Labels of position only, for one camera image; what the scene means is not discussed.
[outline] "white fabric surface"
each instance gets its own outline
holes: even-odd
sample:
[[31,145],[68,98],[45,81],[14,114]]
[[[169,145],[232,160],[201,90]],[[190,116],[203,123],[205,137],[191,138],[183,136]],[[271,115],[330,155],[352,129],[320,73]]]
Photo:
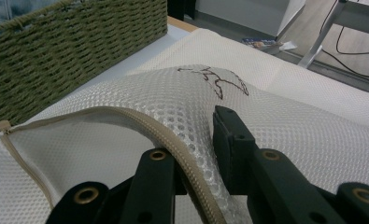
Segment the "white fabric surface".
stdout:
[[156,146],[127,123],[101,112],[13,133],[9,139],[49,186],[55,205],[78,183],[102,182],[112,189],[135,174],[143,152]]
[[[140,70],[175,63],[205,63],[229,69],[247,82],[247,91],[240,89],[243,87],[240,78],[230,71],[205,65],[182,67],[180,71],[171,68],[91,86],[52,105],[27,123],[102,105],[144,112],[187,144],[230,223],[244,223],[242,218],[247,214],[240,203],[227,195],[217,175],[210,142],[214,105],[236,110],[260,147],[284,152],[313,184],[329,191],[335,191],[346,181],[369,184],[369,93],[204,30],[185,37]],[[230,83],[222,81],[215,85],[218,79],[213,73]],[[71,133],[68,139],[59,136],[57,130],[51,133],[57,137],[52,140],[63,145],[64,141],[78,138],[76,133]],[[60,181],[74,180],[60,178],[65,173],[59,169],[59,162],[44,161],[62,155],[54,154],[57,151],[36,151],[37,146],[32,147],[36,153],[28,150],[39,139],[33,134],[18,139],[23,145],[21,154],[26,155],[34,170],[44,175],[55,201],[58,200],[72,185]],[[106,173],[101,178],[108,182],[106,178],[111,176]],[[0,223],[40,223],[48,212],[38,186],[0,142]]]
[[369,93],[284,62],[218,34],[197,29],[130,72],[182,64],[231,70],[256,88],[369,126]]

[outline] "gray metal frame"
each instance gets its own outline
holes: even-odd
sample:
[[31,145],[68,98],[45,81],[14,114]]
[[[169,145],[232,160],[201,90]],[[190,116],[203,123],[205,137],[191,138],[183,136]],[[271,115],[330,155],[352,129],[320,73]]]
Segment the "gray metal frame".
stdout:
[[348,0],[338,0],[315,44],[298,63],[299,66],[307,68],[312,64],[321,51],[321,42],[323,42],[334,23],[369,34],[369,5]]

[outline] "white wall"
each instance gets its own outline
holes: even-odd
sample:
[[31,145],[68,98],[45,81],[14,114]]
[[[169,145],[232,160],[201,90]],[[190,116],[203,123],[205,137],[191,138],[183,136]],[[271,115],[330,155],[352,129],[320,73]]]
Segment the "white wall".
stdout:
[[290,18],[286,9],[290,7],[290,12],[293,12],[296,8],[301,8],[297,6],[297,3],[304,1],[197,0],[196,9],[205,14],[231,21],[268,35],[278,35],[282,30],[282,22],[284,20],[288,22]]

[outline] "woven texture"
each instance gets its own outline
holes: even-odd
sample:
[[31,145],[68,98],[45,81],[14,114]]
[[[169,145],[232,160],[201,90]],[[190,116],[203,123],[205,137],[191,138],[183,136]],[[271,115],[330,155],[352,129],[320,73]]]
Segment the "woven texture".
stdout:
[[61,1],[0,25],[0,120],[26,121],[164,35],[166,1]]

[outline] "green woven basket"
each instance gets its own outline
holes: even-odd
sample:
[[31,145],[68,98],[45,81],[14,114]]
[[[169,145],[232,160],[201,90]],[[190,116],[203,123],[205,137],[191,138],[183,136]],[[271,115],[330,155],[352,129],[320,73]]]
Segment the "green woven basket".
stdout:
[[0,25],[0,120],[19,124],[166,34],[166,0],[63,0]]

